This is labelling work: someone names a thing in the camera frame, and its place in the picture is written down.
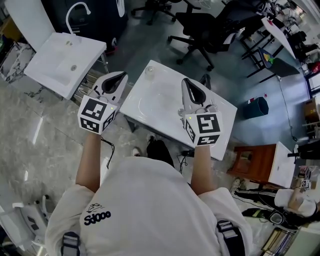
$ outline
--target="office chair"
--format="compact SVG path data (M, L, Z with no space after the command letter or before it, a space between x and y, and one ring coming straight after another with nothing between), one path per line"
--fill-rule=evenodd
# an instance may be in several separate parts
M236 33L257 19L260 14L256 12L257 8L254 6L237 0L228 2L217 18L208 13L177 12L175 16L183 26L183 34L191 36L192 39L172 35L168 37L168 42L175 39L189 44L189 51L176 63L182 64L194 50L198 49L209 63L207 70L211 71L215 66L208 53L226 52Z
M181 0L171 0L171 3L178 3ZM153 11L151 19L146 23L147 25L152 25L154 22L154 18L157 12L165 13L172 17L172 21L175 22L177 20L176 16L174 16L169 10L171 10L171 4L168 4L169 0L147 0L145 5L140 8L135 8L131 11L133 16L136 15L136 11Z

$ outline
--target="cable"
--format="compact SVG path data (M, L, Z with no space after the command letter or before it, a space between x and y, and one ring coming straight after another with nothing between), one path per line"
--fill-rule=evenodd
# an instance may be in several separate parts
M210 2L209 0L196 0L202 7L207 8L208 10L211 9L211 6L207 3Z
M179 159L179 157L181 157L182 156L182 154L177 154L176 155L176 158L178 158L178 161L179 161L179 164L180 164L180 170L179 170L179 172L182 174L182 170L183 170L183 164L184 164L184 166L188 166L188 163L187 163L187 161L186 161L186 155L182 158L182 161L180 161L180 159Z
M281 90L281 93L282 93L282 97L283 97L283 101L284 101L284 105L285 105L285 110L286 110L286 115L287 115L287 117L288 117L288 123L289 123L289 127L290 127L291 137L292 137L292 139L293 139L295 142L302 142L303 140L298 140L298 139L292 134L292 129L293 129L293 127L291 126L291 121L290 121L289 112L288 112L288 106L287 106L287 102L286 102L286 99L285 99L284 92L282 91L282 87L281 87L281 82L280 82L280 81L279 81L279 87L280 87L280 90Z
M115 147L115 145L114 145L113 143L111 143L111 142L109 142L109 141L105 140L103 137L101 137L101 140L102 140L103 142L105 142L105 143L109 144L109 145L111 146L111 149L112 149L111 156L110 156L110 158L109 158L108 163L106 164L106 167L109 169L109 164L110 164L111 158L112 158L112 157L113 157L113 155L114 155L114 152L115 152L116 147Z
M253 206L255 206L255 207L262 208L262 209L266 209L266 210L270 211L269 208L262 207L262 206L259 206L259 205L254 204L254 203L251 203L251 202L243 201L243 200L241 200L241 199L239 199L239 198L237 198L237 197L234 197L234 196L233 196L233 198L234 198L234 199L238 199L238 200L240 200L241 202L244 202L244 203L248 203L248 204L250 204L250 205L253 205Z

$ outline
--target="sink basin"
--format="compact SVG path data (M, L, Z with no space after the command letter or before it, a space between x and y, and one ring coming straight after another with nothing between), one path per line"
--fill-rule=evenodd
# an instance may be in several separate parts
M70 99L106 48L105 42L54 32L34 55L24 73Z
M179 116L179 110L184 108L181 82L186 76L154 60L150 60L147 67L149 66L154 67L153 76L147 75L143 70L122 104L120 112L151 128L153 132L194 148ZM222 160L237 108L213 91L210 91L210 97L222 113L223 123L223 133L215 144L210 145L210 152L213 158Z

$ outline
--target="chair leg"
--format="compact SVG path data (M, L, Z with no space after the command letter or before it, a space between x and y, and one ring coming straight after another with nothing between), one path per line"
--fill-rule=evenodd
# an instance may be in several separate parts
M206 61L209 63L209 66L207 68L208 71L210 71L209 69L214 69L215 66L213 65L213 63L211 62L211 59L208 56L208 53L206 52L205 48L203 48L202 46L200 46L199 51L201 52L201 54L203 55L203 57L206 59Z
M273 78L273 77L275 77L275 76L276 76L276 74L270 75L270 76L268 76L267 78L261 80L261 81L259 82L259 84L261 84L261 83L263 83L264 81L267 81L268 79Z
M148 7L144 6L144 7L140 7L140 8L135 8L131 12L135 13L136 11L143 11L143 10L149 10L149 9L148 9Z
M152 13L152 16L151 16L151 19L146 23L147 25L152 25L154 23L154 18L156 16L156 13L158 12L157 9L153 10L153 13Z
M188 48L189 48L189 51L182 58L176 60L176 63L178 65L181 65L195 51L195 49L197 49L192 46L189 46Z
M253 75L255 75L256 73L260 72L261 70L263 70L265 67L260 67L259 69L257 69L256 71L254 71L253 73L251 73L250 75L248 75L246 78L252 77Z
M189 45L194 45L194 44L195 44L195 40L191 40L191 39L188 39L188 38L183 38L183 37L179 37L179 36L170 35L170 36L168 37L168 41L171 42L172 39L178 40L178 41L180 41L180 42L187 43L187 44L189 44Z
M176 18L176 16L174 16L171 12L167 11L167 10L159 10L160 12L163 12L166 15L171 16L172 18Z

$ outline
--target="printed logo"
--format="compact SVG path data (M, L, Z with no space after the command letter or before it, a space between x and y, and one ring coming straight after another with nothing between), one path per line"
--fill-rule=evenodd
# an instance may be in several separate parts
M86 211L88 214L95 213L98 209L103 209L104 207L100 203L90 204L89 209Z
M88 215L84 217L84 220L85 220L84 225L89 226L91 224L96 224L97 222L100 222L105 218L110 218L110 217L111 217L110 211L96 213L96 214L93 213L92 215Z
M220 132L216 114L197 115L196 119L201 134Z

